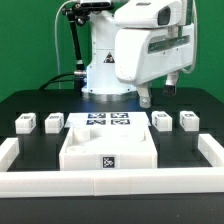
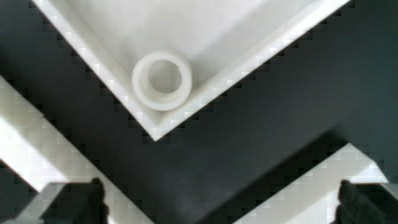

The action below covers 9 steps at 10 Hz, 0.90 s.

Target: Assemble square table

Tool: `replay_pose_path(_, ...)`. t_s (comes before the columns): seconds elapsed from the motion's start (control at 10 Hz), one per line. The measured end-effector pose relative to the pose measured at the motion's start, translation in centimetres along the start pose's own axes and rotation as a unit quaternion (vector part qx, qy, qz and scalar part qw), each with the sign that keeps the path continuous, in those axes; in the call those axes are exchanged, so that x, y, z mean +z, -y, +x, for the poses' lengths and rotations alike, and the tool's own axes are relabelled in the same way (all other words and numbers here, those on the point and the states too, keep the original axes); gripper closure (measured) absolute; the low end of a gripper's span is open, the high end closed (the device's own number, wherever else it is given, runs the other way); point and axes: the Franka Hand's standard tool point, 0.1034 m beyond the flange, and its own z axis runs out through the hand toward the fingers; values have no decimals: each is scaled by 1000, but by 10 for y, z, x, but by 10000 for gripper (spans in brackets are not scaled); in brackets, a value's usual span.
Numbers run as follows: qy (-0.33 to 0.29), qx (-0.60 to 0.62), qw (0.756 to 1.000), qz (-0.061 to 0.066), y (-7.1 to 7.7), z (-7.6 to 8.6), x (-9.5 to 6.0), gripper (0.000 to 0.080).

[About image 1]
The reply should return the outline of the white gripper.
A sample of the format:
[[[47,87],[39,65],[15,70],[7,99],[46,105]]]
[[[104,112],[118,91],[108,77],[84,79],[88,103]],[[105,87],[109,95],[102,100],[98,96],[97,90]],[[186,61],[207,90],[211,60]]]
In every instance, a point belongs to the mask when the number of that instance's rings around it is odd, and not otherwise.
[[[137,86],[140,106],[150,108],[151,92],[146,82],[168,74],[163,94],[174,96],[179,80],[175,71],[192,64],[193,46],[194,25],[185,26],[179,37],[169,37],[167,29],[120,29],[115,38],[116,76]]]

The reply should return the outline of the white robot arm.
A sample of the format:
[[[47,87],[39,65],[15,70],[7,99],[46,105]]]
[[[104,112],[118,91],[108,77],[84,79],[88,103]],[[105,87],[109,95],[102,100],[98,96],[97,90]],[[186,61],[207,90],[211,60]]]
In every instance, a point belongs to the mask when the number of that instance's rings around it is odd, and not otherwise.
[[[59,10],[72,31],[76,76],[86,98],[117,101],[139,95],[151,106],[151,82],[164,76],[163,93],[176,94],[180,73],[194,70],[195,0],[69,0]]]

